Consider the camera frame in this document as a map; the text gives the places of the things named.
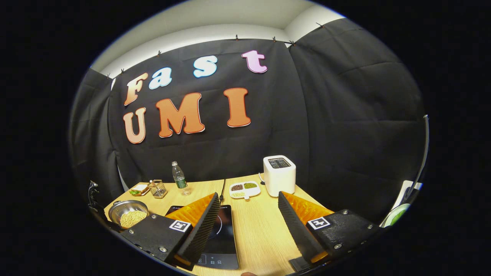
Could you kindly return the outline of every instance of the orange letter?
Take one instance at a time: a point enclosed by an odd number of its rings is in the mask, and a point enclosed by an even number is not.
[[[245,88],[231,88],[223,92],[228,98],[230,106],[230,120],[227,125],[231,128],[244,127],[250,124],[250,118],[246,115],[246,103],[244,97],[247,94]]]
[[[145,118],[144,115],[145,108],[139,108],[135,111],[136,116],[138,117],[138,129],[139,132],[137,135],[133,132],[133,123],[131,122],[131,118],[133,118],[133,112],[126,113],[123,116],[124,126],[126,128],[126,137],[128,137],[128,141],[133,144],[139,144],[145,139]]]
[[[168,122],[174,131],[180,134],[184,120],[186,120],[186,126],[184,127],[185,133],[190,134],[204,131],[205,125],[201,123],[199,117],[199,99],[201,99],[200,93],[190,93],[184,96],[179,111],[177,111],[177,108],[170,99],[158,101],[155,106],[160,111],[161,130],[159,136],[161,138],[172,136],[172,130],[170,130]]]
[[[138,98],[138,95],[136,95],[137,92],[140,92],[141,87],[143,86],[143,80],[146,80],[148,77],[147,73],[143,73],[141,76],[138,78],[132,80],[127,84],[128,87],[128,94],[126,96],[126,101],[124,102],[124,105],[127,106],[130,103],[132,103],[136,98]]]

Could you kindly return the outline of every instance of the induction cooktop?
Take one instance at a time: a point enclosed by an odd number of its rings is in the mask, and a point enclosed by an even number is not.
[[[182,206],[171,206],[166,215],[181,208]],[[216,269],[239,268],[230,205],[220,206],[212,232],[196,265]]]

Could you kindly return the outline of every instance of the black fabric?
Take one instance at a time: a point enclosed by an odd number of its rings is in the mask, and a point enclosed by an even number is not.
[[[289,47],[309,125],[309,185],[301,187],[332,210],[378,222],[421,164],[421,94],[369,32],[348,19],[324,26]]]
[[[256,50],[264,55],[264,74],[251,72],[243,53]],[[216,72],[208,77],[193,75],[194,61],[203,56],[218,58]],[[169,85],[151,90],[148,85],[159,69],[170,67]],[[124,106],[127,84],[143,73],[149,76],[138,98]],[[229,103],[223,92],[243,87],[245,110],[251,124],[230,128]],[[155,104],[170,99],[179,109],[186,94],[199,92],[199,114],[205,130],[168,138],[159,137],[159,110]],[[132,144],[125,133],[123,115],[145,107],[146,136]],[[139,132],[137,116],[134,133]],[[172,182],[171,162],[177,161],[188,181],[206,181],[256,174],[263,171],[262,159],[285,155],[297,165],[297,179],[308,179],[308,126],[300,82],[288,49],[269,40],[220,40],[178,48],[141,62],[116,78],[109,98],[109,134],[125,183],[163,179]]]
[[[99,204],[106,206],[124,190],[108,127],[112,79],[89,69],[76,93],[69,126],[69,150],[77,187],[88,202],[90,180],[99,185]]]

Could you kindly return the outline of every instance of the metal bowl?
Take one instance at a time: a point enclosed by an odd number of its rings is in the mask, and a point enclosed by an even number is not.
[[[138,200],[125,200],[117,201],[111,206],[109,209],[109,218],[112,222],[121,226],[121,217],[131,211],[142,211],[148,216],[148,207],[145,205],[145,203]]]

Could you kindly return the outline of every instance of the bottle label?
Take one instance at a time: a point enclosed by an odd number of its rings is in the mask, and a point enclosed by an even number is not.
[[[180,189],[188,186],[185,179],[177,181],[176,184],[177,184],[177,187]]]

